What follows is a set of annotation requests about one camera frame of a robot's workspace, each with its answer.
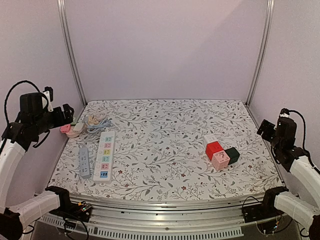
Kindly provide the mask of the white cube socket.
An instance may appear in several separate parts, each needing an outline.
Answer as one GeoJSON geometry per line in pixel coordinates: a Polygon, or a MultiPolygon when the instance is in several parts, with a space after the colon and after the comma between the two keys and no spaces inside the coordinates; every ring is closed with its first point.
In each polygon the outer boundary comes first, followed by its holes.
{"type": "Polygon", "coordinates": [[[214,134],[207,134],[203,136],[203,146],[206,149],[208,144],[217,142],[218,138],[214,134]]]}

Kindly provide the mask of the red cube socket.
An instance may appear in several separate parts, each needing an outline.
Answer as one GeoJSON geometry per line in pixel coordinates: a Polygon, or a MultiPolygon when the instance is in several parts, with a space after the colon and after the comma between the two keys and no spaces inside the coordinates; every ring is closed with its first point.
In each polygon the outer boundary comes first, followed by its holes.
{"type": "Polygon", "coordinates": [[[210,142],[206,145],[205,153],[209,160],[211,161],[213,159],[213,155],[215,153],[223,151],[223,147],[220,145],[218,141],[210,142]]]}

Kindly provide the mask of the pink cube socket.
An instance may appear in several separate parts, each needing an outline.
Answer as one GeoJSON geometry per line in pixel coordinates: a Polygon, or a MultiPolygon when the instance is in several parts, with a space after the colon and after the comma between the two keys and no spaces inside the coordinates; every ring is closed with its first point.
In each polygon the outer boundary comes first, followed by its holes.
{"type": "Polygon", "coordinates": [[[224,151],[218,151],[212,155],[211,163],[216,171],[220,171],[228,166],[230,162],[230,157],[224,151]]]}

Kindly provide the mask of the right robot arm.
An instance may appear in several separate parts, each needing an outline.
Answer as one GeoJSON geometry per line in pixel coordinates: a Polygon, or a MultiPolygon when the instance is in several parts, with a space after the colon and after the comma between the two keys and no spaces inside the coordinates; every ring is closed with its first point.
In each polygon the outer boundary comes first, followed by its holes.
{"type": "Polygon", "coordinates": [[[298,111],[283,108],[276,124],[262,121],[257,134],[270,143],[271,154],[277,164],[293,175],[308,190],[316,202],[313,206],[294,196],[285,186],[268,189],[262,202],[250,206],[242,205],[241,212],[246,223],[287,214],[306,231],[310,240],[320,238],[320,169],[312,162],[305,146],[295,146],[297,124],[290,117],[298,111]]]}

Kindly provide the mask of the dark green cube socket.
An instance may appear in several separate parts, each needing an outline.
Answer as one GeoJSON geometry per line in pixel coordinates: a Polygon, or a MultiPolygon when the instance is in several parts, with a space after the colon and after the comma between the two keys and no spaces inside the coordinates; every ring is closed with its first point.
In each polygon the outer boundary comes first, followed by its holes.
{"type": "Polygon", "coordinates": [[[240,158],[240,153],[235,147],[231,147],[224,150],[227,156],[230,158],[228,165],[236,163],[240,158]]]}

